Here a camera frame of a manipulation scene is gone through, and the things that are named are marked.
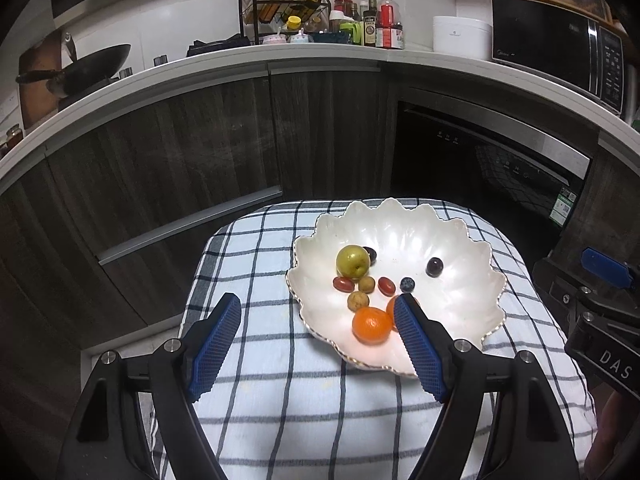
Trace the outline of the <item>dark blueberry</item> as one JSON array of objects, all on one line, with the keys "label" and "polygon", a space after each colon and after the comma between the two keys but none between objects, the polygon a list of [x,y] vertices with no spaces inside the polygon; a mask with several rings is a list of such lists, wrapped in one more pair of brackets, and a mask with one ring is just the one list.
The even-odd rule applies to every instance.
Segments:
[{"label": "dark blueberry", "polygon": [[400,281],[400,290],[402,292],[413,292],[413,289],[416,287],[416,282],[413,281],[412,278],[409,278],[408,276],[406,278],[403,278]]}]

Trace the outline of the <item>dark purple grape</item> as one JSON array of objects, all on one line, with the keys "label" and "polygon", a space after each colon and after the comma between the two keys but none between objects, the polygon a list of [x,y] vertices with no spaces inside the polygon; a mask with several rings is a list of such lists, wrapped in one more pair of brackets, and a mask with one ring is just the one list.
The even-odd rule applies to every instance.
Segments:
[{"label": "dark purple grape", "polygon": [[433,257],[428,260],[425,268],[425,272],[430,278],[439,278],[443,270],[444,263],[442,262],[442,259],[438,257]]}]

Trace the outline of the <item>red cherry tomato back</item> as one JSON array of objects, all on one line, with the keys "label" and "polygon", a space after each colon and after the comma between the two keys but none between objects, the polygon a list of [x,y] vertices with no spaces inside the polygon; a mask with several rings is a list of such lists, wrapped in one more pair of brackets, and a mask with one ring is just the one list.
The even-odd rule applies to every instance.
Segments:
[{"label": "red cherry tomato back", "polygon": [[386,276],[381,276],[378,279],[378,290],[386,297],[393,297],[396,294],[396,285]]}]

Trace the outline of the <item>red cherry tomato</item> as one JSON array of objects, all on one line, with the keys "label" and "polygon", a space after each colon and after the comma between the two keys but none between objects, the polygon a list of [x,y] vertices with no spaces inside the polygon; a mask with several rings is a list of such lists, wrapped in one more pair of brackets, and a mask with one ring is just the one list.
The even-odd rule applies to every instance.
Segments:
[{"label": "red cherry tomato", "polygon": [[393,297],[396,294],[396,285],[386,276],[381,276],[378,279],[378,290],[386,297]]},{"label": "red cherry tomato", "polygon": [[336,290],[346,292],[346,294],[350,294],[356,288],[355,283],[350,278],[346,278],[346,276],[336,276],[332,281],[332,285]]}]

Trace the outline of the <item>brown longan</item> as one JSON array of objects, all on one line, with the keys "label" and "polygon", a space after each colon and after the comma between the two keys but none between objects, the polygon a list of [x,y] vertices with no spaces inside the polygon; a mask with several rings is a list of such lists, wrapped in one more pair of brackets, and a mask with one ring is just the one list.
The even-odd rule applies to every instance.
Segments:
[{"label": "brown longan", "polygon": [[358,290],[365,294],[370,294],[375,291],[376,281],[372,276],[366,275],[360,278],[358,281]]},{"label": "brown longan", "polygon": [[361,308],[365,308],[370,304],[369,296],[365,292],[351,292],[347,297],[347,307],[352,312],[357,312]]}]

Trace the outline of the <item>red cherry tomato front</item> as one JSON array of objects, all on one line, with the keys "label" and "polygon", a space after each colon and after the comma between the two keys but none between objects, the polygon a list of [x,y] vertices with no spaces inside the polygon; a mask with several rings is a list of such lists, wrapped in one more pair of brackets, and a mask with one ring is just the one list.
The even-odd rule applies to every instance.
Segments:
[{"label": "red cherry tomato front", "polygon": [[350,294],[356,288],[355,283],[350,278],[346,278],[346,276],[336,276],[332,281],[332,285],[336,290],[346,292],[346,294]]}]

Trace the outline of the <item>dark cherry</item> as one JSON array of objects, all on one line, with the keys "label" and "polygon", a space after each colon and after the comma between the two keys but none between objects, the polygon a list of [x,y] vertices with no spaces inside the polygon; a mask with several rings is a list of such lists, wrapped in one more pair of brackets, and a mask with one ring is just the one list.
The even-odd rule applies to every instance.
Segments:
[{"label": "dark cherry", "polygon": [[370,265],[373,266],[376,263],[376,258],[378,258],[378,253],[373,248],[368,246],[363,246],[363,249],[369,256]]}]

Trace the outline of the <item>yellow-green round fruit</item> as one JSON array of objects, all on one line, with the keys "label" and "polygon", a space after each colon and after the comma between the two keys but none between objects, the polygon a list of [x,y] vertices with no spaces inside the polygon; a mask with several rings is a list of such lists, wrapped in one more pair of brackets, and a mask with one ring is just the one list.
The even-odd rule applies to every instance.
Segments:
[{"label": "yellow-green round fruit", "polygon": [[335,267],[338,275],[359,281],[370,269],[371,259],[369,253],[358,245],[347,245],[336,255]]}]

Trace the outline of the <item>orange mandarin right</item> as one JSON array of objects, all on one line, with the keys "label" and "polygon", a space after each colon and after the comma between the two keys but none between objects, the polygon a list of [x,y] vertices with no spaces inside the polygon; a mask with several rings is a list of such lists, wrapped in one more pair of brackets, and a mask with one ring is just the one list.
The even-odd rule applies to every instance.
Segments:
[{"label": "orange mandarin right", "polygon": [[392,330],[395,332],[416,328],[420,311],[420,302],[408,292],[393,296],[386,306],[386,313],[392,321]]}]

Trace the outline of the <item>orange mandarin left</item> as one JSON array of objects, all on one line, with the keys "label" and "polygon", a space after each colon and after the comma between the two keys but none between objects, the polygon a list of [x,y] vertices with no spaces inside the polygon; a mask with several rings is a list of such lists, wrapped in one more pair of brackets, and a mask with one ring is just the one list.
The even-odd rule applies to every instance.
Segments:
[{"label": "orange mandarin left", "polygon": [[363,344],[376,346],[385,342],[392,332],[394,323],[386,311],[362,307],[352,318],[352,333]]}]

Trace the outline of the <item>dark wood cabinet drawers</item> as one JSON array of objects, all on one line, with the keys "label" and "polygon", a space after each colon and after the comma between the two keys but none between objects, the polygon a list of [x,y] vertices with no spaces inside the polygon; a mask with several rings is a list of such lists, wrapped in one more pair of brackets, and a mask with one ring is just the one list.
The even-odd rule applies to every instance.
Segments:
[{"label": "dark wood cabinet drawers", "polygon": [[250,196],[383,196],[395,113],[380,70],[245,78],[93,128],[1,196],[1,419],[62,431],[81,350],[167,320],[216,228]]}]

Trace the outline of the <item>black microwave oven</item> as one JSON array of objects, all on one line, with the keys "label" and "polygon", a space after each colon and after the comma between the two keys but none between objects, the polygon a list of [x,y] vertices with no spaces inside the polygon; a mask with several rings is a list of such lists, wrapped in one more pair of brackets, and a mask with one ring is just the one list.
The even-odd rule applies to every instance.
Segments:
[{"label": "black microwave oven", "polygon": [[611,112],[623,111],[619,36],[592,18],[535,0],[491,0],[492,58],[562,82]]}]

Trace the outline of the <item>white rice cooker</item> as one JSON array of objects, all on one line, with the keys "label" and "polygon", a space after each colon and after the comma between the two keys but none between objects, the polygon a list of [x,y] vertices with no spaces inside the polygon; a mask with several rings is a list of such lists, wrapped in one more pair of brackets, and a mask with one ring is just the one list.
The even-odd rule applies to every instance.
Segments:
[{"label": "white rice cooker", "polygon": [[433,50],[437,53],[491,59],[491,24],[475,18],[439,15],[433,18]]}]

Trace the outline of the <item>black wok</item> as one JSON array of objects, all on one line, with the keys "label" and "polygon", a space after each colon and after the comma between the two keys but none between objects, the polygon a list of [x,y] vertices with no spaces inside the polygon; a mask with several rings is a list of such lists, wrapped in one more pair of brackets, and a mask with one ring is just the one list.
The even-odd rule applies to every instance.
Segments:
[{"label": "black wok", "polygon": [[30,70],[19,74],[15,82],[24,86],[44,81],[54,96],[67,98],[114,76],[126,62],[130,49],[130,44],[116,44],[78,58],[62,70]]}]

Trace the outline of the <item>red liquid plastic bottle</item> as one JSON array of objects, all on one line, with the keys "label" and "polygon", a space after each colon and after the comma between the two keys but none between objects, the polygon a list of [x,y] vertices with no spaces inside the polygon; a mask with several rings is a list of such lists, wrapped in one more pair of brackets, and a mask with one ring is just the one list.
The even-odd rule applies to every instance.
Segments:
[{"label": "red liquid plastic bottle", "polygon": [[381,0],[376,12],[376,46],[387,50],[405,47],[399,6],[394,0]]}]

